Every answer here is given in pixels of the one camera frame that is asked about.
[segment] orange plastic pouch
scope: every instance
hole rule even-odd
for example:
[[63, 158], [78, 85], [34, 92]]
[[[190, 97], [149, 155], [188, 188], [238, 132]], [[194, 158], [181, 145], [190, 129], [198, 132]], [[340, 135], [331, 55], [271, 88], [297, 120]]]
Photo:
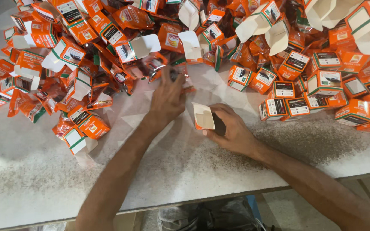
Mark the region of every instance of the orange plastic pouch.
[[178, 33], [181, 31], [182, 26], [179, 24], [161, 23], [161, 29], [158, 32], [161, 48], [183, 54], [182, 41], [178, 37]]
[[149, 29], [154, 26], [154, 22], [148, 14], [132, 5], [127, 5], [112, 14], [115, 21], [122, 29]]
[[42, 103], [33, 95], [14, 89], [9, 102], [8, 117], [14, 117], [21, 111], [32, 122], [36, 123], [45, 113]]

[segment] floor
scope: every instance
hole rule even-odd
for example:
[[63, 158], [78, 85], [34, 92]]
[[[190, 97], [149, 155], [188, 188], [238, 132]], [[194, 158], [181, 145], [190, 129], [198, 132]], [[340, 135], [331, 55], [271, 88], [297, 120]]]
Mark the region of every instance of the floor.
[[[340, 182], [370, 201], [370, 177]], [[320, 214], [294, 190], [256, 194], [255, 197], [262, 222], [269, 227], [275, 225], [275, 231], [340, 231], [336, 224]], [[158, 210], [149, 210], [117, 215], [114, 219], [115, 231], [159, 231], [157, 214]], [[65, 231], [75, 231], [75, 222], [68, 222]]]

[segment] forearm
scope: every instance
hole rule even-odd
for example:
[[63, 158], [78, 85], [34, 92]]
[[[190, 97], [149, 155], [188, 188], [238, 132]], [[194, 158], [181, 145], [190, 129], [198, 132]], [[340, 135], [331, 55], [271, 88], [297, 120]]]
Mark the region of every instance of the forearm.
[[149, 144], [160, 129], [147, 114], [101, 173], [77, 217], [78, 230], [106, 230], [121, 208], [129, 185]]
[[370, 230], [370, 203], [336, 180], [265, 145], [259, 145], [255, 156], [342, 230]]

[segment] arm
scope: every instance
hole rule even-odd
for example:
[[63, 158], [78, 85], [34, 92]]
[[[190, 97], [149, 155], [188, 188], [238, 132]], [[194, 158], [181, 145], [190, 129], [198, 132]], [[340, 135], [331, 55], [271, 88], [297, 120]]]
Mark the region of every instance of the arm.
[[247, 155], [275, 171], [302, 197], [344, 231], [370, 230], [370, 203], [350, 192], [322, 171], [260, 143], [243, 120], [225, 104], [211, 106], [227, 126], [225, 136], [203, 131], [232, 152]]
[[113, 218], [121, 208], [139, 163], [152, 140], [185, 110], [181, 95], [184, 76], [175, 82], [163, 69], [161, 85], [155, 90], [151, 108], [130, 138], [110, 160], [91, 189], [76, 217], [78, 231], [113, 230]]

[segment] tabletop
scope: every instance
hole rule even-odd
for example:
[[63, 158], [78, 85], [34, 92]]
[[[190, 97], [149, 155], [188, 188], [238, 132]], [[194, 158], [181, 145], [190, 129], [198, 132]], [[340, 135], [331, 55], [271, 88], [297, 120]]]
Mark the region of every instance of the tabletop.
[[[3, 30], [13, 26], [9, 15], [17, 11], [12, 1], [0, 1], [0, 49]], [[188, 66], [197, 91], [151, 143], [121, 211], [287, 185], [260, 163], [206, 139], [194, 127], [191, 102], [229, 104], [260, 140], [332, 177], [370, 173], [370, 134], [335, 122], [332, 111], [261, 122], [258, 105], [266, 96], [227, 86], [229, 67], [217, 73], [203, 64]], [[21, 113], [8, 118], [8, 105], [0, 107], [0, 228], [74, 218], [105, 164], [147, 113], [157, 84], [139, 81], [131, 97], [118, 94], [111, 107], [98, 110], [112, 129], [91, 152], [96, 164], [90, 168], [79, 166], [51, 131], [57, 113], [33, 124]]]

